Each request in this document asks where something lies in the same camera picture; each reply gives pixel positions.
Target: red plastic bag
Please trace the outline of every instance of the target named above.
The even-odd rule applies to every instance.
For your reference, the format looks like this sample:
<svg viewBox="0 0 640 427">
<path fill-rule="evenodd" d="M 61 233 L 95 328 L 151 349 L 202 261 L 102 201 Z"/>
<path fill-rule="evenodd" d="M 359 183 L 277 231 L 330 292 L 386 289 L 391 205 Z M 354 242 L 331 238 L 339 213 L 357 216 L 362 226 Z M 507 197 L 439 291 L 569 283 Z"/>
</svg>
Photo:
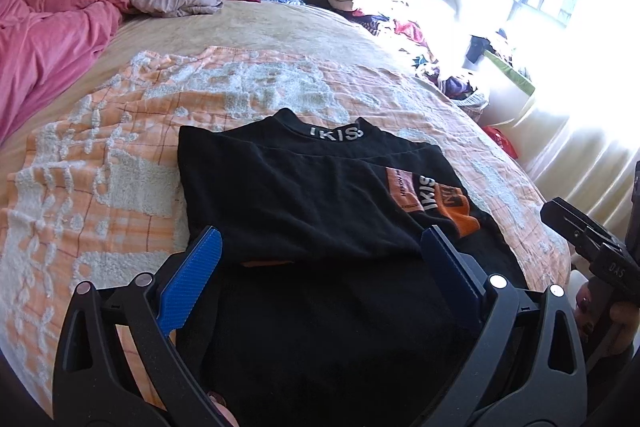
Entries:
<svg viewBox="0 0 640 427">
<path fill-rule="evenodd" d="M 495 127 L 490 126 L 482 127 L 482 130 L 487 133 L 489 135 L 489 138 L 495 141 L 500 149 L 505 151 L 511 158 L 513 158 L 514 160 L 518 159 L 518 153 L 516 153 L 513 145 L 511 145 L 511 142 L 506 139 L 504 134 L 498 131 Z"/>
</svg>

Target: curtain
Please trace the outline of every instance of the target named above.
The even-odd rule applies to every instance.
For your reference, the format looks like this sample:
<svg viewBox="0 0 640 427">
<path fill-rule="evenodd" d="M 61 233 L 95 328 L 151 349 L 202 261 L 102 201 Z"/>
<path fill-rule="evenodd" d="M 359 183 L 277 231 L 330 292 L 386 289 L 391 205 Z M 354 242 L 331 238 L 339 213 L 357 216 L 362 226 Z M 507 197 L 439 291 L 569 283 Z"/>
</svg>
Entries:
<svg viewBox="0 0 640 427">
<path fill-rule="evenodd" d="M 536 92 L 501 126 L 546 198 L 563 197 L 623 238 L 640 152 L 638 0 L 578 0 L 529 57 Z"/>
</svg>

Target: black cloth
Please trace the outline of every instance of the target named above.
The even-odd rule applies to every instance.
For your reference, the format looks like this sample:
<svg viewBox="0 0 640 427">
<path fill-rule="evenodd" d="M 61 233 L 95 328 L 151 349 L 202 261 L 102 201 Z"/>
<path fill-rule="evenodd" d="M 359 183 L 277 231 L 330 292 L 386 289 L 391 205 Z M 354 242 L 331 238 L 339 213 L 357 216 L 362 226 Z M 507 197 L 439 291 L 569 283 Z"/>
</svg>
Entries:
<svg viewBox="0 0 640 427">
<path fill-rule="evenodd" d="M 178 352 L 242 427 L 415 419 L 473 344 L 420 257 L 429 225 L 526 287 L 439 147 L 362 118 L 328 130 L 281 110 L 224 133 L 184 126 L 178 165 L 192 238 L 209 224 L 223 237 Z M 289 264 L 241 264 L 255 261 Z"/>
</svg>

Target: bed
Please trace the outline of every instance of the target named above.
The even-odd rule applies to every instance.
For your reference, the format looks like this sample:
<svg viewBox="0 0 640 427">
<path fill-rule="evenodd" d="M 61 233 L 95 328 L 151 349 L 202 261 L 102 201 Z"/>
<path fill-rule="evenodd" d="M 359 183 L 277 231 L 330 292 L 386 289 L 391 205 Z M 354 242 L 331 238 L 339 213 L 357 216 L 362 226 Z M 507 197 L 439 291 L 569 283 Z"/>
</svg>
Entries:
<svg viewBox="0 0 640 427">
<path fill-rule="evenodd" d="M 44 409 L 74 286 L 125 284 L 185 248 L 178 128 L 226 130 L 281 107 L 328 127 L 362 116 L 439 145 L 498 222 L 530 288 L 566 282 L 568 247 L 542 225 L 543 199 L 526 174 L 360 26 L 320 7 L 273 2 L 139 16 L 0 149 L 8 180 L 0 187 L 0 347 Z M 123 342 L 153 398 L 130 338 Z"/>
</svg>

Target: fingernail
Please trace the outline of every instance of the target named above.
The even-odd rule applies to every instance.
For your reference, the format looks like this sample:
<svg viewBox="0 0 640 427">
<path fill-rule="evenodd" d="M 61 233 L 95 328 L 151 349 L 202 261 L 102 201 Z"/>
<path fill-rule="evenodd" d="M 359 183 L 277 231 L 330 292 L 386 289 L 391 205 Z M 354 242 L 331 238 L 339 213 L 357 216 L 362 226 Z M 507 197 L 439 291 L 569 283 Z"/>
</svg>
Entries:
<svg viewBox="0 0 640 427">
<path fill-rule="evenodd" d="M 587 297 L 583 297 L 580 302 L 578 302 L 578 308 L 580 308 L 580 311 L 582 313 L 588 313 L 589 312 L 589 299 Z"/>
</svg>

